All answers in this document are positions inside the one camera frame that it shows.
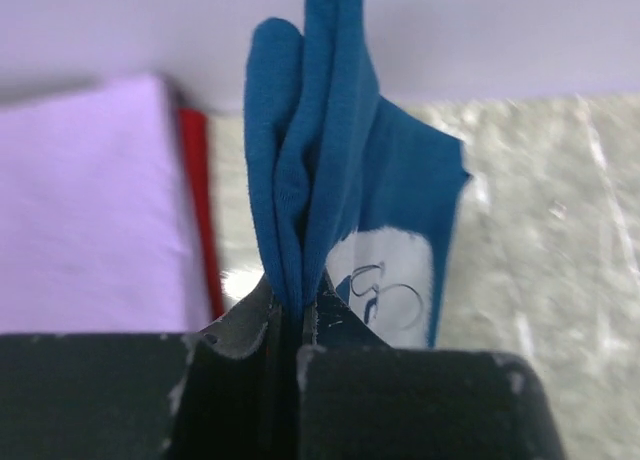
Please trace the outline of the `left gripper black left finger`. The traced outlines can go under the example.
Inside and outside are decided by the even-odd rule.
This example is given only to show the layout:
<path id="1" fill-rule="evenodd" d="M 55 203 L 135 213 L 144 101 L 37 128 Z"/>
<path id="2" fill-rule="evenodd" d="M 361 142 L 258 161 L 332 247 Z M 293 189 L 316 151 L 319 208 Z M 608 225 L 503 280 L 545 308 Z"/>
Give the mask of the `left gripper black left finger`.
<path id="1" fill-rule="evenodd" d="M 3 336 L 2 457 L 266 457 L 272 300 L 261 280 L 199 333 Z"/>

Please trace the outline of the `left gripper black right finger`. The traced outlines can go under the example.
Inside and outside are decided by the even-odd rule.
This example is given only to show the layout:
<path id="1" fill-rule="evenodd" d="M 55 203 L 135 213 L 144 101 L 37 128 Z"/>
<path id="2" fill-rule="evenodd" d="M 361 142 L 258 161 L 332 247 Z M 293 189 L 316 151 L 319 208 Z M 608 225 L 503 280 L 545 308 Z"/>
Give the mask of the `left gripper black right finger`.
<path id="1" fill-rule="evenodd" d="M 386 345 L 323 279 L 297 354 L 301 459 L 563 459 L 538 375 L 502 351 Z"/>

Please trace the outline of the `dark blue t shirt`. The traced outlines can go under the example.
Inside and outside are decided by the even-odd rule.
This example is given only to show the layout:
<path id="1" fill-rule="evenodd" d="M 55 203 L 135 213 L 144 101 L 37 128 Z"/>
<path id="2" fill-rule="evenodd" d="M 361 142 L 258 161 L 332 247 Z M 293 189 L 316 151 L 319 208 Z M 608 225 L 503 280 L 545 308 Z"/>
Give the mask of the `dark blue t shirt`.
<path id="1" fill-rule="evenodd" d="M 364 0 L 270 18 L 246 66 L 244 139 L 266 277 L 300 325 L 327 287 L 388 344 L 433 347 L 460 194 L 462 142 L 387 99 Z"/>

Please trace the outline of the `folded lavender t shirt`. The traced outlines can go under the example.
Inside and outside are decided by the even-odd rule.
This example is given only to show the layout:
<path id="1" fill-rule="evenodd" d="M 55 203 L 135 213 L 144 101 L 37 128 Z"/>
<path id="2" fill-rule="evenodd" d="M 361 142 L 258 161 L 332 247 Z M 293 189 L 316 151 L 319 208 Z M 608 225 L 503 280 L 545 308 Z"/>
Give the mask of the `folded lavender t shirt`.
<path id="1" fill-rule="evenodd" d="M 186 332 L 210 317 L 166 82 L 4 107 L 2 332 Z"/>

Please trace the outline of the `folded red t shirt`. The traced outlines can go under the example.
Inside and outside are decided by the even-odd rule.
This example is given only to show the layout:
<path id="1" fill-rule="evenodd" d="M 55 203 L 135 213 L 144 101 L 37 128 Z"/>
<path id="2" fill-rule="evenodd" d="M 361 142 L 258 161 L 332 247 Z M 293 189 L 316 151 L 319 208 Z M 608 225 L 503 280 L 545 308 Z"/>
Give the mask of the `folded red t shirt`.
<path id="1" fill-rule="evenodd" d="M 209 189 L 208 120 L 206 115 L 198 110 L 179 108 L 178 121 L 185 170 L 193 197 L 203 252 L 211 317 L 215 320 L 225 313 L 225 306 Z"/>

